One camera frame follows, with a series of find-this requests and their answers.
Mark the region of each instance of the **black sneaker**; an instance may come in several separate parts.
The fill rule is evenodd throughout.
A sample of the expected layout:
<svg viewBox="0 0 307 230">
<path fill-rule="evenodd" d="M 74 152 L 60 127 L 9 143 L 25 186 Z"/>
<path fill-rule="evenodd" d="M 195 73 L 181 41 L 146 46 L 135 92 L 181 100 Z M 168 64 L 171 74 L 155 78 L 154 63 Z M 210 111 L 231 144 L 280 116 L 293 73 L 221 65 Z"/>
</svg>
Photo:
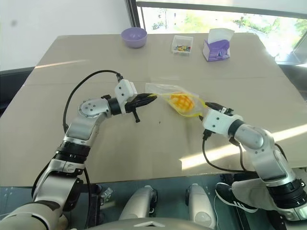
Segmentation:
<svg viewBox="0 0 307 230">
<path fill-rule="evenodd" d="M 254 213 L 258 210 L 258 208 L 251 207 L 239 201 L 232 192 L 231 186 L 225 183 L 217 183 L 215 186 L 215 193 L 217 197 L 227 205 L 239 207 L 249 213 Z"/>
</svg>

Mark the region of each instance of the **window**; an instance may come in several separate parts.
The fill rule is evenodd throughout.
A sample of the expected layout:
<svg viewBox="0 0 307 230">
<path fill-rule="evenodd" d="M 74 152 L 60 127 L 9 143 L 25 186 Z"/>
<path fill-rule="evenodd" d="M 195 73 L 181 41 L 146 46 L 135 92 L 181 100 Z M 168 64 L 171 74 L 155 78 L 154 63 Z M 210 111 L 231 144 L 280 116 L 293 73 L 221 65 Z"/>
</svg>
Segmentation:
<svg viewBox="0 0 307 230">
<path fill-rule="evenodd" d="M 142 7 L 141 12 L 138 8 L 141 27 L 150 34 L 207 33 L 211 28 L 221 27 L 237 33 L 255 33 L 276 61 L 287 59 L 307 32 L 306 19 L 149 7 Z"/>
</svg>

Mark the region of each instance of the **purple bowl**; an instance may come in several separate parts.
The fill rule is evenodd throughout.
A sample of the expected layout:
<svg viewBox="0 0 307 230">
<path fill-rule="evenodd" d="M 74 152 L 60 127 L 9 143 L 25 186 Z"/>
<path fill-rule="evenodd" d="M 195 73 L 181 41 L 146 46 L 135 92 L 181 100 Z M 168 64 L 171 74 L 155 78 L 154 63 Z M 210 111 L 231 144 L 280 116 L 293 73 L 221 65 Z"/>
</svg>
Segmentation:
<svg viewBox="0 0 307 230">
<path fill-rule="evenodd" d="M 126 46 L 131 48 L 140 48 L 145 45 L 147 32 L 139 27 L 131 27 L 121 32 L 121 37 Z"/>
</svg>

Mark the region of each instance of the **purple tissue box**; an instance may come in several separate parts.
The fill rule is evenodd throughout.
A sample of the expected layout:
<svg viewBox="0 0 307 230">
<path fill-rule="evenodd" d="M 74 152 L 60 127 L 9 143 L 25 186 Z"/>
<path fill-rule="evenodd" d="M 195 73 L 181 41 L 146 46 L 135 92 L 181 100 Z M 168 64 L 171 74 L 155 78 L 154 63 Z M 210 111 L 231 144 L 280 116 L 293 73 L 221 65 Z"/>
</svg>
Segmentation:
<svg viewBox="0 0 307 230">
<path fill-rule="evenodd" d="M 220 61 L 230 57 L 229 41 L 221 40 L 208 44 L 205 40 L 203 43 L 203 55 L 207 61 Z"/>
</svg>

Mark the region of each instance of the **tabletop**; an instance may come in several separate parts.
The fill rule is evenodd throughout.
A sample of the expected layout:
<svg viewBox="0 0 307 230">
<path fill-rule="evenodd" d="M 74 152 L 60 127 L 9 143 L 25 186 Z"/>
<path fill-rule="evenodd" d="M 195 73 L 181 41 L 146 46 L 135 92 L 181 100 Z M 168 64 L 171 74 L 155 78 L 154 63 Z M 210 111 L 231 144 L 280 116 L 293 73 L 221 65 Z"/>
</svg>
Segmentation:
<svg viewBox="0 0 307 230">
<path fill-rule="evenodd" d="M 207 34 L 194 37 L 190 57 L 170 51 L 173 34 L 150 34 L 139 49 L 120 35 L 58 37 L 0 119 L 0 185 L 31 186 L 54 155 L 64 133 L 62 114 L 72 89 L 100 69 L 120 72 L 138 93 L 147 82 L 178 85 L 206 101 L 235 110 L 247 123 L 271 131 L 292 167 L 307 165 L 307 107 L 255 34 L 234 34 L 231 57 L 207 62 L 202 55 Z M 109 73 L 87 81 L 74 95 L 68 123 L 83 100 L 114 94 Z M 184 118 L 158 98 L 132 114 L 105 120 L 86 166 L 92 183 L 222 173 L 205 163 L 203 128 L 198 118 Z M 206 142 L 207 155 L 220 167 L 240 169 L 239 151 L 219 135 Z M 248 154 L 244 164 L 252 169 Z"/>
</svg>

